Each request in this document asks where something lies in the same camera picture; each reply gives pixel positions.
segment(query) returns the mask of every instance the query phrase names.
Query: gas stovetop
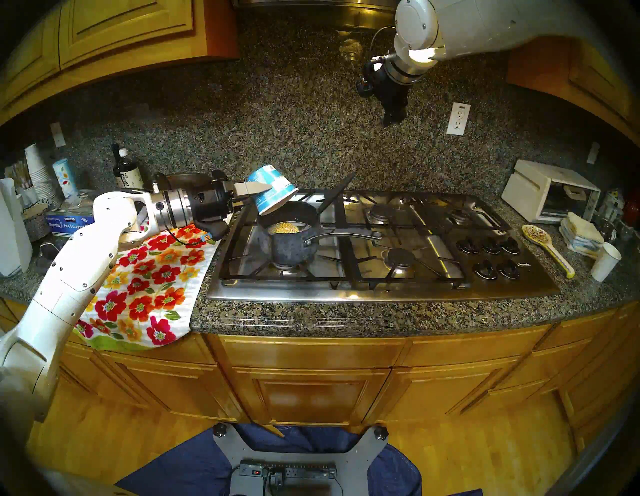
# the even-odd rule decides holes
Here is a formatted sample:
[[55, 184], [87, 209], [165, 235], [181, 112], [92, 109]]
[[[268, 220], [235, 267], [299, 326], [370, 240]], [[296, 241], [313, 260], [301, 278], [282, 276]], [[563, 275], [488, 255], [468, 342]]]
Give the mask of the gas stovetop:
[[[324, 191], [293, 200], [319, 206]], [[245, 207], [221, 247], [216, 300], [398, 302], [529, 298], [559, 292], [511, 227], [476, 196], [351, 191], [323, 228], [367, 228], [380, 241], [326, 237], [315, 257], [283, 270], [260, 249], [257, 210]]]

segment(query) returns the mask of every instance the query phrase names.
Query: red flower pattern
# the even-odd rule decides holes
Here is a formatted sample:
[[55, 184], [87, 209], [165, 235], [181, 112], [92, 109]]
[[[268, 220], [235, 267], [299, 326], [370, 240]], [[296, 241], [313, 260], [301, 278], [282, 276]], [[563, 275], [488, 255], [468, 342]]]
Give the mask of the red flower pattern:
[[118, 291], [111, 291], [106, 299], [95, 304], [95, 311], [98, 313], [98, 317], [105, 321], [115, 322], [118, 320], [118, 315], [127, 308], [126, 299], [126, 291], [120, 294], [118, 294]]
[[120, 257], [118, 260], [118, 265], [123, 267], [129, 267], [131, 264], [135, 264], [140, 260], [144, 260], [147, 258], [147, 250], [146, 246], [140, 246], [137, 250], [131, 250], [127, 255]]
[[129, 305], [129, 317], [131, 320], [147, 322], [149, 313], [154, 309], [154, 300], [150, 296], [136, 298]]
[[149, 281], [143, 281], [140, 277], [136, 277], [131, 284], [127, 286], [129, 295], [136, 294], [138, 291], [144, 291], [149, 287]]
[[165, 284], [167, 282], [175, 281], [175, 278], [180, 274], [180, 267], [170, 267], [163, 265], [158, 272], [151, 274], [154, 278], [154, 284]]
[[204, 250], [191, 250], [189, 255], [180, 257], [180, 263], [182, 265], [190, 265], [193, 267], [199, 262], [204, 262]]
[[87, 339], [91, 339], [93, 336], [93, 326], [84, 321], [78, 321], [76, 324], [76, 331], [82, 334]]
[[151, 272], [156, 269], [156, 262], [154, 260], [147, 260], [146, 262], [140, 262], [137, 264], [134, 269], [134, 274], [140, 274], [143, 276], [144, 274]]
[[155, 317], [151, 317], [151, 327], [147, 327], [147, 336], [156, 346], [175, 341], [175, 334], [171, 332], [171, 326], [167, 319], [162, 319], [158, 322]]
[[156, 236], [148, 241], [149, 248], [154, 252], [163, 252], [173, 244], [173, 238], [168, 234]]
[[200, 229], [195, 227], [193, 224], [190, 224], [186, 227], [182, 227], [178, 229], [178, 232], [175, 234], [175, 237], [179, 239], [191, 239], [195, 234], [200, 233]]
[[176, 305], [184, 303], [184, 288], [181, 287], [176, 291], [170, 287], [166, 293], [156, 296], [154, 304], [156, 308], [164, 308], [165, 310], [173, 310]]

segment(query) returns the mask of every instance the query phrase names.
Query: white robotic arm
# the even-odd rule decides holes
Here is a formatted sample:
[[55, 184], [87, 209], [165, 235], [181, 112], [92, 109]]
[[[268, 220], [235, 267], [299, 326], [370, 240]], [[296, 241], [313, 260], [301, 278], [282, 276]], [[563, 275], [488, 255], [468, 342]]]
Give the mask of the white robotic arm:
[[[270, 186], [210, 180], [193, 189], [157, 193], [114, 191], [95, 199], [95, 223], [78, 230], [51, 264], [20, 323], [0, 339], [0, 413], [21, 442], [44, 421], [58, 384], [60, 355], [78, 319], [113, 268], [120, 250], [169, 227], [191, 223], [222, 238], [234, 202]], [[142, 231], [136, 204], [149, 213]]]
[[400, 0], [395, 52], [369, 60], [356, 88], [374, 95], [383, 124], [406, 117], [407, 94], [438, 61], [508, 50], [537, 36], [569, 36], [589, 42], [628, 81], [610, 44], [575, 0]]

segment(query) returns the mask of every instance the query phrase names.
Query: bottle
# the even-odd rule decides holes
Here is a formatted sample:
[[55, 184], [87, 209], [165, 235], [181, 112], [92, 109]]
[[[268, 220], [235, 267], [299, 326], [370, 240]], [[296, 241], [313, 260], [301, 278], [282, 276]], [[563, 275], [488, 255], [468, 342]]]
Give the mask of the bottle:
[[120, 177], [120, 154], [118, 153], [119, 150], [120, 150], [120, 145], [118, 143], [111, 144], [113, 159], [116, 161], [116, 163], [113, 166], [113, 176], [116, 180], [116, 187], [124, 188], [124, 183], [122, 182], [122, 178]]
[[120, 177], [125, 188], [139, 189], [144, 187], [142, 182], [142, 176], [140, 175], [140, 169], [136, 163], [131, 159], [129, 151], [126, 148], [121, 148], [120, 151]]

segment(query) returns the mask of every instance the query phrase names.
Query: bottle label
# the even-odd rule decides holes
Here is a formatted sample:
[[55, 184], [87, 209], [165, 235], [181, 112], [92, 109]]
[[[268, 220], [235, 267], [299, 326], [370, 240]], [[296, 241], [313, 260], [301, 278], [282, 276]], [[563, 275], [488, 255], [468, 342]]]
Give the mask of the bottle label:
[[140, 169], [137, 167], [129, 172], [120, 172], [120, 177], [125, 188], [142, 188], [144, 186]]

